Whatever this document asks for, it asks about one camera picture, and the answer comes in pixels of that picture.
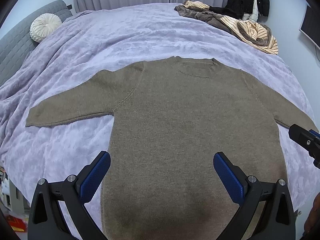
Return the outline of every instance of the brown sweater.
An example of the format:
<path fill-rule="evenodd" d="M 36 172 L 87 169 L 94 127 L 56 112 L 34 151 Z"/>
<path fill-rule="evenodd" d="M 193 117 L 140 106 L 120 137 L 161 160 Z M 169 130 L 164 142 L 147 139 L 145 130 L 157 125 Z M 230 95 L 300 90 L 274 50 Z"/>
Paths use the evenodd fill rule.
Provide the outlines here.
<path fill-rule="evenodd" d="M 247 175 L 276 182 L 286 179 L 276 123 L 317 130 L 252 75 L 215 59 L 180 57 L 102 70 L 33 107 L 26 126 L 105 114 L 115 117 L 101 191 L 110 240 L 215 239 L 238 205 L 213 155 L 223 151 Z"/>

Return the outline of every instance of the bed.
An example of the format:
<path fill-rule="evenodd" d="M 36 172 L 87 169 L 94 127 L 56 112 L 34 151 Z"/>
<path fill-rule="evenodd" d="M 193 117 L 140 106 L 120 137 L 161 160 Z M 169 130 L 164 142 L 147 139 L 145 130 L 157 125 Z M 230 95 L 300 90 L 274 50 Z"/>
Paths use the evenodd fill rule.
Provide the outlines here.
<path fill-rule="evenodd" d="M 65 11 L 63 1 L 49 5 L 20 22 L 0 42 L 0 159 L 29 202 L 40 178 L 64 180 L 77 174 L 101 150 L 108 150 L 114 122 L 107 115 L 53 128 L 26 128 L 29 109 L 102 69 L 115 71 L 133 62 L 171 56 L 214 57 L 254 75 L 314 120 L 305 93 L 280 57 L 263 53 L 204 22 L 179 16 L 173 10 L 178 4 L 84 11 L 75 16 Z M 33 19 L 45 12 L 60 17 L 61 11 L 64 23 L 40 45 L 25 41 L 30 38 L 28 28 Z M 79 36 L 82 46 L 76 49 L 71 40 Z M 288 130 L 278 127 L 288 186 L 297 210 L 313 194 L 320 175 L 308 153 L 289 139 Z M 100 188 L 85 206 L 101 228 Z M 66 207 L 62 210 L 72 234 L 80 238 Z"/>

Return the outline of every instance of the quilted headboard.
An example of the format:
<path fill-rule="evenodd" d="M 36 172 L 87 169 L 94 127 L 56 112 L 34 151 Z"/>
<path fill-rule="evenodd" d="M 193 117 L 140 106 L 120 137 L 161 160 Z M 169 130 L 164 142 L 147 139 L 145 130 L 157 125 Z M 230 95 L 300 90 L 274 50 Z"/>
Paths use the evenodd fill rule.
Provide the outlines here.
<path fill-rule="evenodd" d="M 0 87 L 22 66 L 27 54 L 38 45 L 30 37 L 31 23 L 41 14 L 53 13 L 64 22 L 72 13 L 62 0 L 49 3 L 28 15 L 0 40 Z"/>

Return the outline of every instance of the white puffer jacket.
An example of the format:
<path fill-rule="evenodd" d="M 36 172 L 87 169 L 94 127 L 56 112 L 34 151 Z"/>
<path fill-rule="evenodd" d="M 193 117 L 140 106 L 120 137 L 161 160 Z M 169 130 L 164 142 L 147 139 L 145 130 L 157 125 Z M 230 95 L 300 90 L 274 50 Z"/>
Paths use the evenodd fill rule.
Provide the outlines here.
<path fill-rule="evenodd" d="M 259 15 L 259 11 L 258 11 L 257 0 L 254 0 L 252 14 L 244 13 L 242 20 L 243 21 L 250 20 L 252 22 L 256 22 L 258 20 L 258 15 Z"/>

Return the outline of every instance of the television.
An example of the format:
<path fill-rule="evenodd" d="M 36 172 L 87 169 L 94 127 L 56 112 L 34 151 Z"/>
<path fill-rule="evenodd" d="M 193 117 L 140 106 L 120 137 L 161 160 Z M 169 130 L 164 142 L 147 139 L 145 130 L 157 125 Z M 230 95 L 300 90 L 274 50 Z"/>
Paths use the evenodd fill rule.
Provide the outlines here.
<path fill-rule="evenodd" d="M 305 34 L 320 50 L 320 15 L 307 6 L 300 31 Z"/>

